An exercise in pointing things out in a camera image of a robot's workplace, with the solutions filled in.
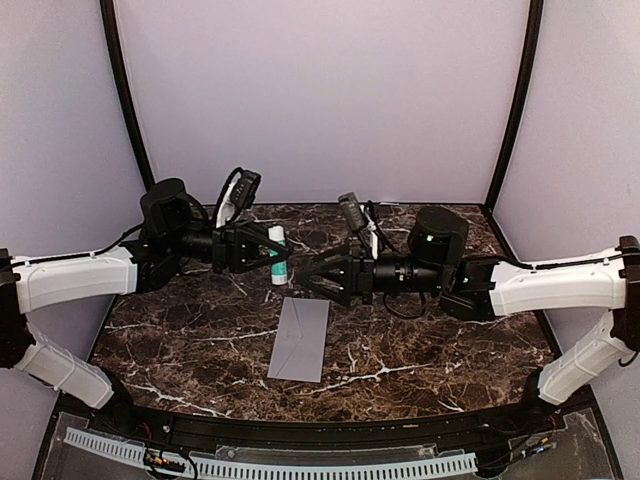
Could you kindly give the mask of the grey paper envelope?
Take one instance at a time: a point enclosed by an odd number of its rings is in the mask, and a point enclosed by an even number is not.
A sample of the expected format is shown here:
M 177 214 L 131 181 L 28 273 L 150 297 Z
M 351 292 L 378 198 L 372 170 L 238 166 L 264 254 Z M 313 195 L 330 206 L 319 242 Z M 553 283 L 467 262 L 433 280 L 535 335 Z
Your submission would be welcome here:
M 284 298 L 268 378 L 321 381 L 329 309 L 328 300 Z

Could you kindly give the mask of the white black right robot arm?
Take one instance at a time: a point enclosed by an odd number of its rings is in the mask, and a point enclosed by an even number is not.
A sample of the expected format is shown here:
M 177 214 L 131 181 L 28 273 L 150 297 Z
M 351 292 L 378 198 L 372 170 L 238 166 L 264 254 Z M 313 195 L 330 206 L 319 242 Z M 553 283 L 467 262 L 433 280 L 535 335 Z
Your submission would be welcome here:
M 317 255 L 299 282 L 340 305 L 358 296 L 369 304 L 383 296 L 416 293 L 432 297 L 449 316 L 493 321 L 512 314 L 574 307 L 605 313 L 582 339 L 555 361 L 531 374 L 523 402 L 510 413 L 521 434 L 534 432 L 549 408 L 566 402 L 614 363 L 639 353 L 639 242 L 623 236 L 618 246 L 582 257 L 521 263 L 467 257 L 465 219 L 442 207 L 424 207 L 408 236 L 409 253 L 383 255 L 361 242 Z

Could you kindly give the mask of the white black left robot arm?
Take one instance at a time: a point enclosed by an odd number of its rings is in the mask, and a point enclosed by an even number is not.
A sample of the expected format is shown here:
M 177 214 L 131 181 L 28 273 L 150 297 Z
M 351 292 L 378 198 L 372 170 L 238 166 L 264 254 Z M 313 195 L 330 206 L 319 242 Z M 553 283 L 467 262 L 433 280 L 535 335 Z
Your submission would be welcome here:
M 105 295 L 159 290 L 181 271 L 184 260 L 217 273 L 244 273 L 284 262 L 283 237 L 242 221 L 260 184 L 259 174 L 236 168 L 213 216 L 179 178 L 153 185 L 140 199 L 141 224 L 101 250 L 50 257 L 12 257 L 1 252 L 1 366 L 16 369 L 94 410 L 120 436 L 141 427 L 140 412 L 124 388 L 104 370 L 79 359 L 36 327 L 28 313 L 60 303 Z

